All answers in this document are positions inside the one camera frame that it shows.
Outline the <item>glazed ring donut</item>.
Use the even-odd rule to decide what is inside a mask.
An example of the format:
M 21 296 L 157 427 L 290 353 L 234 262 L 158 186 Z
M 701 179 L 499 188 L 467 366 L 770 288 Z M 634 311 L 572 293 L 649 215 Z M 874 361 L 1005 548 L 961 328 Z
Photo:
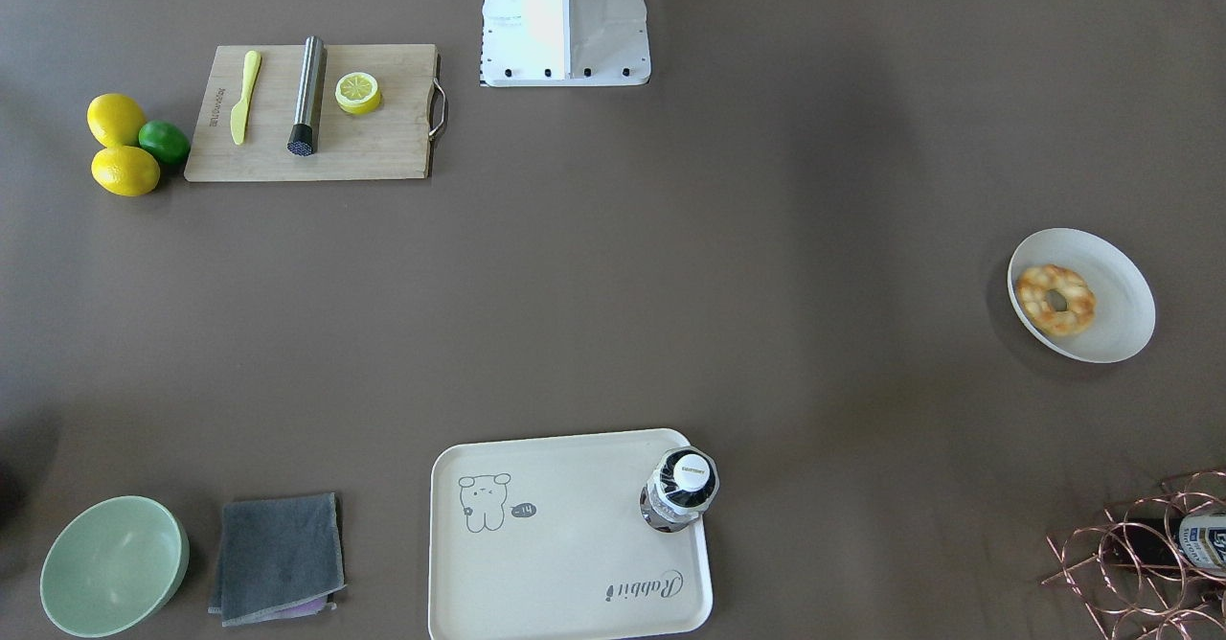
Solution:
M 1029 321 L 1051 337 L 1081 333 L 1098 315 L 1098 295 L 1087 281 L 1058 264 L 1025 269 L 1014 294 Z

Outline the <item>white round plate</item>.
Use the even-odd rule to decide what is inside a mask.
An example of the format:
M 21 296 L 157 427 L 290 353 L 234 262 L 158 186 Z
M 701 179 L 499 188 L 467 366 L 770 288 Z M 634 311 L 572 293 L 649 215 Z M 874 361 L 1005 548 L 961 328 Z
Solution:
M 1027 318 L 1015 286 L 1029 267 L 1056 264 L 1087 281 L 1098 302 L 1085 331 L 1054 337 Z M 1047 348 L 1069 359 L 1111 364 L 1137 356 L 1150 343 L 1156 309 L 1146 277 L 1125 253 L 1087 230 L 1049 228 L 1018 244 L 1008 265 L 1007 291 L 1019 321 Z

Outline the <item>dark tea bottle on tray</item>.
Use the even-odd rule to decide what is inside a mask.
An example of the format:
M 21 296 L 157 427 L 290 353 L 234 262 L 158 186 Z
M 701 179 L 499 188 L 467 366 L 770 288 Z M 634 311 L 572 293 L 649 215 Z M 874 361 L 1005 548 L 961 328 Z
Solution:
M 716 463 L 706 452 L 695 446 L 671 449 L 642 486 L 641 517 L 656 531 L 678 535 L 702 517 L 718 487 Z

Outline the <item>cream rabbit tray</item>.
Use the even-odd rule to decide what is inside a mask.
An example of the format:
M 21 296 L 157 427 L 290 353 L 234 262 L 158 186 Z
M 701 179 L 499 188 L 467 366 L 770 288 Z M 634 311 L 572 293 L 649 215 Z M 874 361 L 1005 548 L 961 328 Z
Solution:
M 688 439 L 653 427 L 447 448 L 432 470 L 434 639 L 683 634 L 714 609 L 701 524 L 649 527 L 641 490 Z

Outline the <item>half lemon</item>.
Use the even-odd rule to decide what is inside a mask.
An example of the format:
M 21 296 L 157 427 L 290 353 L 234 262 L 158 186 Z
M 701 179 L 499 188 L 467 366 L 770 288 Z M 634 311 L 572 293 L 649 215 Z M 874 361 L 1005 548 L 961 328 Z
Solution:
M 345 74 L 333 85 L 333 102 L 349 115 L 365 115 L 365 113 L 376 112 L 378 107 L 381 105 L 383 90 L 380 90 L 379 80 L 371 74 Z

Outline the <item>steel muddler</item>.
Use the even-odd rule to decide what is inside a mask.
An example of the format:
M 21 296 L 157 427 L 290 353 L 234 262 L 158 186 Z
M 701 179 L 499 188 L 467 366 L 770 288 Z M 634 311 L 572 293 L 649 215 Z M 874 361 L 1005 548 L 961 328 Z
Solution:
M 322 81 L 326 67 L 326 47 L 316 34 L 304 42 L 302 81 L 299 81 L 294 120 L 287 142 L 292 154 L 314 154 L 319 143 L 319 119 L 321 115 Z

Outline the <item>wooden cutting board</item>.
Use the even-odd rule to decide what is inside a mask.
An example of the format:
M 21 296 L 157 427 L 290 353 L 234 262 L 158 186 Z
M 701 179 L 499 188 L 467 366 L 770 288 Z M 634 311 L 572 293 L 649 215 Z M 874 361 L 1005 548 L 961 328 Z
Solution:
M 432 112 L 439 50 L 433 43 L 329 43 L 322 56 L 321 93 L 311 154 L 293 154 L 287 143 L 302 87 L 306 47 L 257 45 L 261 67 L 254 82 L 244 142 L 233 143 L 230 112 L 242 96 L 242 67 L 249 45 L 222 45 L 215 53 L 200 107 L 188 181 L 421 180 L 430 170 Z M 376 112 L 352 116 L 333 101 L 345 74 L 371 74 L 383 93 Z

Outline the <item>grey folded cloth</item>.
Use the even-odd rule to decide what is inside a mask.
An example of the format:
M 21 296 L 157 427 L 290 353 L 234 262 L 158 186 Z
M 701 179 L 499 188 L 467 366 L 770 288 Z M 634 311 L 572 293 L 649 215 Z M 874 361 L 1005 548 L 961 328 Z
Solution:
M 223 627 L 316 614 L 346 587 L 337 497 L 228 503 L 208 613 Z

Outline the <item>yellow plastic knife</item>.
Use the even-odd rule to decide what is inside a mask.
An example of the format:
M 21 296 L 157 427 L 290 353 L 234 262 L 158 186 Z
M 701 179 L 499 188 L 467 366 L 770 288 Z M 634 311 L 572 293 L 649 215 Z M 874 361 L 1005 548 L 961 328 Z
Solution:
M 229 116 L 230 139 L 235 146 L 242 146 L 246 139 L 248 116 L 261 64 L 262 54 L 257 50 L 245 51 L 242 59 L 239 99 L 234 103 Z

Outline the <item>green lime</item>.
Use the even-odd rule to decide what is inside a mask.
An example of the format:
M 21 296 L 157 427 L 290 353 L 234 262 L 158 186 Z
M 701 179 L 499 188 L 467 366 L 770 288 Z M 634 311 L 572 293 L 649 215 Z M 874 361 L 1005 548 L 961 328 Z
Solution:
M 143 123 L 137 132 L 137 146 L 162 166 L 181 166 L 190 154 L 188 134 L 163 120 Z

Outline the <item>lower yellow lemon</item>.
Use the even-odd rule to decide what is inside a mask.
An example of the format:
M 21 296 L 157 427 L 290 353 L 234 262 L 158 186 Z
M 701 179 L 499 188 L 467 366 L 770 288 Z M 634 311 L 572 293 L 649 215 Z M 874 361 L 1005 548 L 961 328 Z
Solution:
M 102 188 L 123 197 L 140 197 L 152 192 L 162 174 L 153 154 L 132 146 L 97 151 L 91 173 Z

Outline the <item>yellow lemon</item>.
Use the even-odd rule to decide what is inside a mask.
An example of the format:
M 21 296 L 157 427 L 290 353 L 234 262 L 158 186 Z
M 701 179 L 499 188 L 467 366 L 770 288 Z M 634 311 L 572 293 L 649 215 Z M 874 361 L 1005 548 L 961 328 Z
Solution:
M 102 188 L 123 197 L 140 197 L 152 192 L 162 174 L 153 154 L 132 146 L 97 151 L 91 173 Z
M 148 116 L 130 96 L 105 93 L 96 96 L 87 105 L 86 120 L 96 141 L 109 150 L 137 146 L 139 132 Z

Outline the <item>upper yellow lemon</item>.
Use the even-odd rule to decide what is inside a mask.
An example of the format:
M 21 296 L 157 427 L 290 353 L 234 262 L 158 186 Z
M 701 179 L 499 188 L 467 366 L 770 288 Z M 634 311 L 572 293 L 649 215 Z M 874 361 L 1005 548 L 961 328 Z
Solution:
M 105 93 L 96 96 L 87 105 L 86 120 L 96 141 L 109 150 L 137 146 L 139 132 L 148 116 L 130 96 Z

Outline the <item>green bowl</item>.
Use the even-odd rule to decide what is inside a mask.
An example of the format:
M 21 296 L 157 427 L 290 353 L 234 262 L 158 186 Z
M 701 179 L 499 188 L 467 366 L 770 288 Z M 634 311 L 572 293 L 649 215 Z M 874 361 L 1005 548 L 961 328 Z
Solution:
M 43 611 L 76 638 L 126 631 L 178 592 L 189 552 L 170 509 L 150 497 L 110 497 L 54 539 L 40 574 Z

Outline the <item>tea bottle in rack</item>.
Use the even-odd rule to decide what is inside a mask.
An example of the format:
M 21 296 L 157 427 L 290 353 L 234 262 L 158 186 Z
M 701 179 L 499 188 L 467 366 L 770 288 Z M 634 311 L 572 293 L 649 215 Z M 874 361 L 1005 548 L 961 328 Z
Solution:
M 1184 574 L 1224 579 L 1222 511 L 1127 519 L 1112 535 L 1114 557 L 1123 564 L 1140 566 L 1143 573 L 1170 580 Z

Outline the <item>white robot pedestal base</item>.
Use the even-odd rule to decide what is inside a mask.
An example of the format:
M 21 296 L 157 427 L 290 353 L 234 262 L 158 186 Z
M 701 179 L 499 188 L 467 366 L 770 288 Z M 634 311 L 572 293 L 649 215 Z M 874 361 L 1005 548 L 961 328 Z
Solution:
M 647 0 L 485 0 L 487 87 L 647 85 Z

